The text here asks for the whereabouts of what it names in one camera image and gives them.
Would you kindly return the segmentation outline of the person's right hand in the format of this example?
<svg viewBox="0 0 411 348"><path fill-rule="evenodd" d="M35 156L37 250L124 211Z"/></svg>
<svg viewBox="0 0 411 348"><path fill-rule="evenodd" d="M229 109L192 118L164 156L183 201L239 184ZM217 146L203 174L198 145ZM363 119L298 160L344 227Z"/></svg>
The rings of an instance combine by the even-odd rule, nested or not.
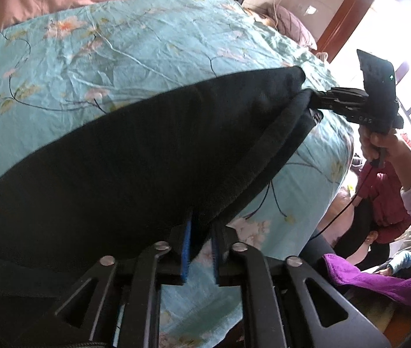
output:
<svg viewBox="0 0 411 348"><path fill-rule="evenodd" d="M360 145L363 156L372 161L379 158L380 151L385 150L385 160L390 162L401 181L404 190L411 187L411 149L397 134L391 130L388 134L371 132L360 126Z"/></svg>

